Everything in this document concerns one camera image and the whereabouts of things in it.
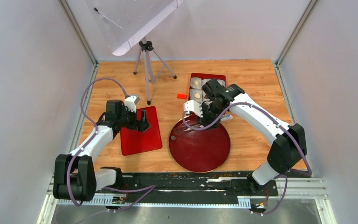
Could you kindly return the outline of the metal tongs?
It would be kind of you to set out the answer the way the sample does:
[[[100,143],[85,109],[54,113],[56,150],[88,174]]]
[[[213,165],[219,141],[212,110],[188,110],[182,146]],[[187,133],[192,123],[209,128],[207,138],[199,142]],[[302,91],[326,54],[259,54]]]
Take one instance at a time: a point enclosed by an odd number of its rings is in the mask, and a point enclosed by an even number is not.
[[[228,120],[231,120],[233,118],[233,116],[231,114],[229,115],[223,115],[220,119],[220,121],[228,121]],[[207,130],[207,129],[210,129],[210,128],[214,128],[214,125],[219,125],[218,122],[214,122],[212,124],[209,124],[207,126],[203,126],[203,125],[200,125],[200,126],[191,126],[189,124],[189,121],[190,120],[195,120],[197,122],[197,119],[199,119],[199,117],[195,116],[195,115],[189,115],[189,116],[185,116],[182,118],[182,123],[190,130],[193,130],[193,131],[204,131],[204,130]]]

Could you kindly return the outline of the red box lid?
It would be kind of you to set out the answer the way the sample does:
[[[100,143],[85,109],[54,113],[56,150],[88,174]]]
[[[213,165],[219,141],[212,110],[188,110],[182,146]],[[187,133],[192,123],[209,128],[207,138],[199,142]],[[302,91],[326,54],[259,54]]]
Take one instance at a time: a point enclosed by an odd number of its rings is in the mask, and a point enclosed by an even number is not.
[[[154,151],[162,148],[157,110],[154,106],[138,109],[146,111],[150,127],[144,132],[122,128],[120,132],[121,153],[124,156]]]

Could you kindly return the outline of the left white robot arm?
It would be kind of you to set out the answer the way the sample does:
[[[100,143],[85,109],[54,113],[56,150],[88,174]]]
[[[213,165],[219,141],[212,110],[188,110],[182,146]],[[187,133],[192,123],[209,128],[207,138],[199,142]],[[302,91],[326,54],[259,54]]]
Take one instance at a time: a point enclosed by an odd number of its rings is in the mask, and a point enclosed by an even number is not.
[[[129,97],[108,100],[106,111],[94,123],[91,134],[69,154],[60,154],[55,160],[53,196],[71,200],[79,206],[89,202],[95,193],[107,187],[113,193],[124,188],[121,169],[103,167],[95,171],[94,159],[123,129],[145,132],[150,128],[146,109],[137,109],[137,100]]]

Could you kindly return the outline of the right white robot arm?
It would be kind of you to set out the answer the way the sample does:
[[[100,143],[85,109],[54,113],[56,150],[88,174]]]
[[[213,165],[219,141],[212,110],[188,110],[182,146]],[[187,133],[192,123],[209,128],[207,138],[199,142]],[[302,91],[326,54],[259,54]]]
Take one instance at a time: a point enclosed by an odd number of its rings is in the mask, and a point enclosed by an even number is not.
[[[304,128],[278,119],[258,105],[241,87],[221,85],[217,79],[207,81],[203,86],[208,102],[187,101],[184,111],[194,113],[202,129],[216,127],[225,112],[239,116],[260,132],[270,144],[266,161],[252,172],[247,182],[248,190],[261,194],[270,180],[286,174],[299,161],[306,160],[307,146]]]

